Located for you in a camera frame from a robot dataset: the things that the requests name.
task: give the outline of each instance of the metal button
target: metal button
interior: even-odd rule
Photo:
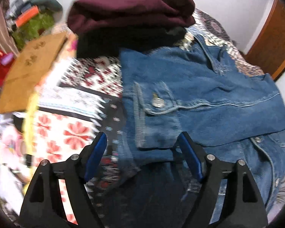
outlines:
[[[79,155],[78,154],[73,154],[71,156],[71,160],[77,160],[79,158]]]
[[[187,49],[187,50],[188,50],[188,49],[189,49],[189,47],[190,47],[190,45],[189,45],[188,43],[184,43],[184,48],[185,48],[185,49]]]
[[[47,164],[47,160],[46,159],[44,159],[44,160],[42,160],[40,163],[41,163],[41,165],[43,165],[43,166],[45,166],[46,164]]]
[[[161,98],[156,97],[152,99],[152,105],[156,108],[163,108],[165,107],[165,101]]]
[[[245,161],[242,160],[242,159],[240,159],[240,160],[238,161],[238,163],[239,163],[239,165],[245,165],[245,164],[246,164]]]
[[[280,178],[277,178],[276,182],[275,182],[275,186],[277,187],[279,185],[279,183],[280,183]]]
[[[209,159],[209,160],[215,160],[215,156],[213,155],[213,154],[209,154],[209,155],[207,155],[207,159]]]
[[[262,142],[262,139],[259,138],[259,137],[256,137],[256,138],[254,138],[254,139],[255,139],[255,141],[256,141],[257,143],[261,143],[261,142]]]

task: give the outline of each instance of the wooden door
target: wooden door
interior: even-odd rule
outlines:
[[[276,80],[285,70],[285,6],[274,0],[269,16],[245,60]]]

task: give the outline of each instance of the chest pocket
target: chest pocket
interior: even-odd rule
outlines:
[[[182,132],[178,108],[164,82],[133,84],[135,143],[140,149],[172,148]]]

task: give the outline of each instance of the red object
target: red object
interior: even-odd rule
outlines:
[[[0,50],[0,88],[3,85],[4,79],[14,62],[14,54],[5,54]]]
[[[193,0],[78,0],[69,13],[68,27],[77,34],[101,27],[189,27]]]

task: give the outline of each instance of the green cloth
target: green cloth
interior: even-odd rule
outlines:
[[[37,39],[48,28],[54,25],[54,19],[50,11],[37,14],[27,23],[12,33],[18,50],[22,50],[26,42]]]

